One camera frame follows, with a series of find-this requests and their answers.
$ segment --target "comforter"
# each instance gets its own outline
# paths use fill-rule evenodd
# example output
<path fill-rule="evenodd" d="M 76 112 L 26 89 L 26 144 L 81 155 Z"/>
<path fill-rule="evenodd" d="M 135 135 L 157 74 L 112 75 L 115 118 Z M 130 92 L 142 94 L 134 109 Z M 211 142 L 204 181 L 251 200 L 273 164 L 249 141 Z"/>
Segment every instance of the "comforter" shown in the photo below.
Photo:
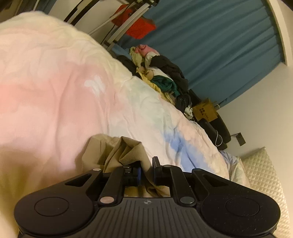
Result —
<path fill-rule="evenodd" d="M 16 237 L 21 197 L 81 172 L 98 133 L 141 141 L 161 164 L 229 179 L 204 130 L 90 36 L 38 12 L 1 23 L 0 237 Z"/>

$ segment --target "brown garment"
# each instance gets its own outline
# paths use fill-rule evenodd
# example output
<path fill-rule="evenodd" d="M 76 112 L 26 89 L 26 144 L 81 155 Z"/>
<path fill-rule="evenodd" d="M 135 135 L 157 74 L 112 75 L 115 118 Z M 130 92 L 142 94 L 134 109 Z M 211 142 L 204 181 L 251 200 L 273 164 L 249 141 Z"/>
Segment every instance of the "brown garment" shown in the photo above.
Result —
<path fill-rule="evenodd" d="M 103 173 L 112 172 L 115 168 L 140 161 L 145 174 L 143 185 L 127 187 L 127 197 L 169 197 L 170 191 L 165 186 L 154 186 L 152 181 L 151 162 L 141 142 L 128 137 L 110 137 L 97 134 L 91 137 L 82 156 L 82 170 L 100 168 Z"/>

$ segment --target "logo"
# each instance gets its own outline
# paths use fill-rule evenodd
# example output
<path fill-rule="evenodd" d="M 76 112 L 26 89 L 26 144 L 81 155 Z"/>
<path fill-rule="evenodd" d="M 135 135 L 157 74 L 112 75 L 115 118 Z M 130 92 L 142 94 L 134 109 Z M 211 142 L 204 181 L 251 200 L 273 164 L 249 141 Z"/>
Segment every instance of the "logo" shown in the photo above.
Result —
<path fill-rule="evenodd" d="M 150 200 L 145 200 L 145 201 L 144 201 L 144 204 L 145 204 L 145 205 L 150 205 L 151 203 L 152 203 L 152 202 L 151 202 Z"/>

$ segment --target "pink cloth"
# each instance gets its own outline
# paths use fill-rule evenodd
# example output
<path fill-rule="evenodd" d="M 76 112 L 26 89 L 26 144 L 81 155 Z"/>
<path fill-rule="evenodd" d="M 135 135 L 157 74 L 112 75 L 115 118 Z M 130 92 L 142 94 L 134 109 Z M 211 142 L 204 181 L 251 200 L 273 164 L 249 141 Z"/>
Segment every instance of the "pink cloth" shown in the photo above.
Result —
<path fill-rule="evenodd" d="M 149 47 L 148 45 L 139 45 L 136 47 L 135 53 L 140 53 L 142 57 L 145 57 L 147 55 L 147 53 L 149 52 L 154 52 L 157 55 L 160 55 L 158 51 L 156 51 L 155 49 Z"/>

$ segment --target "pile of clothes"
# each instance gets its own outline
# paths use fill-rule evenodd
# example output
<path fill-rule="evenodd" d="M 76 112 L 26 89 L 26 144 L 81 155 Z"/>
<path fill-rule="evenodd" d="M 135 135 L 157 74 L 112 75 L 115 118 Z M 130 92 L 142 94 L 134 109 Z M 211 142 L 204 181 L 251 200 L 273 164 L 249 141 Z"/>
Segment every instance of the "pile of clothes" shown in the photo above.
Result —
<path fill-rule="evenodd" d="M 123 55 L 117 59 L 132 72 L 132 75 L 139 77 L 156 90 L 162 99 L 173 104 L 187 118 L 192 117 L 188 80 L 184 78 L 180 68 L 147 45 L 131 47 L 129 54 L 132 61 Z"/>

